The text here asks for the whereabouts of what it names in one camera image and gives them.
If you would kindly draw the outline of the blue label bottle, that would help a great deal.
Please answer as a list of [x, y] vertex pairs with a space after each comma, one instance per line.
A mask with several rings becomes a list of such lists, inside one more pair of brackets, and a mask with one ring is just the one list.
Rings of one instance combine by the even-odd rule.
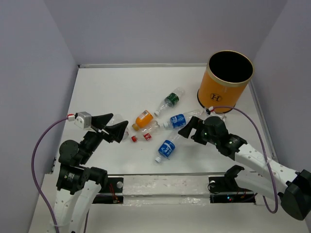
[[178, 131], [172, 131], [168, 138], [164, 140], [157, 150], [157, 155], [155, 157], [157, 163], [161, 163], [164, 159], [170, 159], [170, 156], [174, 153], [179, 144], [180, 136]]
[[177, 114], [169, 118], [168, 121], [163, 123], [165, 129], [179, 129], [184, 127], [192, 117], [199, 117], [202, 114], [200, 110], [192, 110], [182, 114]]

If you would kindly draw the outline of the green label plastic bottle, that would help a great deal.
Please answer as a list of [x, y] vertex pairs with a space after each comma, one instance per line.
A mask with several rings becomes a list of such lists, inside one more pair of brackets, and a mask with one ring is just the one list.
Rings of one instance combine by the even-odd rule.
[[184, 96], [185, 90], [181, 87], [176, 88], [173, 92], [171, 92], [158, 106], [158, 108], [154, 111], [154, 115], [156, 117], [160, 116], [165, 111], [174, 108], [177, 103]]

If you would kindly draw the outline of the orange juice plastic bottle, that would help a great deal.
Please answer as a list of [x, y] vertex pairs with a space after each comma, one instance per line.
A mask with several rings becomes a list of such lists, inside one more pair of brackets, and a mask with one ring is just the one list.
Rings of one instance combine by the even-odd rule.
[[132, 125], [132, 128], [135, 131], [138, 131], [139, 129], [144, 128], [147, 126], [152, 120], [154, 119], [153, 115], [147, 111], [144, 110], [137, 118], [135, 123]]

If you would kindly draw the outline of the red cap clear bottle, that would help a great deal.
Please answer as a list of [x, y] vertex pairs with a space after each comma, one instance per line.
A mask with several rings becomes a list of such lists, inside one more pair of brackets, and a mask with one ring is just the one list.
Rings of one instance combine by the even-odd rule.
[[160, 129], [160, 125], [156, 120], [152, 120], [146, 127], [138, 130], [134, 136], [131, 137], [133, 142], [138, 141], [149, 141], [152, 139], [153, 134], [155, 134]]

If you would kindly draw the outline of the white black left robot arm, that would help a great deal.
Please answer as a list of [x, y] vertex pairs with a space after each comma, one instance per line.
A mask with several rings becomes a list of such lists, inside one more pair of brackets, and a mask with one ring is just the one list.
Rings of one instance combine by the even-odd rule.
[[85, 167], [102, 141], [120, 143], [128, 125], [124, 120], [114, 125], [109, 125], [113, 114], [92, 116], [87, 112], [69, 114], [68, 121], [86, 130], [80, 142], [67, 140], [59, 148], [60, 170], [57, 179], [56, 199], [53, 208], [53, 221], [48, 232], [68, 233], [70, 224], [73, 223], [73, 213], [78, 198], [81, 196], [88, 181], [94, 190], [102, 192], [107, 188], [107, 171], [97, 167]]

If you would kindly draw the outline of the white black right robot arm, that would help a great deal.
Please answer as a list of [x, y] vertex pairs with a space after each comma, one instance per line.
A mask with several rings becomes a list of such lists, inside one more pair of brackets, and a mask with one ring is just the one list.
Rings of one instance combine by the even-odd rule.
[[192, 117], [178, 134], [194, 142], [213, 144], [218, 152], [267, 179], [271, 186], [253, 184], [251, 190], [264, 197], [277, 199], [283, 210], [297, 220], [304, 220], [311, 211], [311, 173], [287, 168], [253, 148], [243, 138], [228, 132], [225, 123], [217, 116], [201, 120]]

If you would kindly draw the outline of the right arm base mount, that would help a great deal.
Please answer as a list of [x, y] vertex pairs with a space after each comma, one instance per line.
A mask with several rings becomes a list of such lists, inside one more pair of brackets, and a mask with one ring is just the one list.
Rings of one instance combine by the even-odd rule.
[[223, 176], [209, 177], [207, 189], [210, 193], [210, 203], [252, 203], [255, 204], [255, 193], [251, 190], [233, 185], [228, 186]]

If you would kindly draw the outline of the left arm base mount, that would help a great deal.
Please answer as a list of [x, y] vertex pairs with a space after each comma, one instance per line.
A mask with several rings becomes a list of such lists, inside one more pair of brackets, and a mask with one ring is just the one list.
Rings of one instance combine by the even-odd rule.
[[105, 188], [96, 195], [93, 204], [123, 204], [124, 178], [109, 176]]

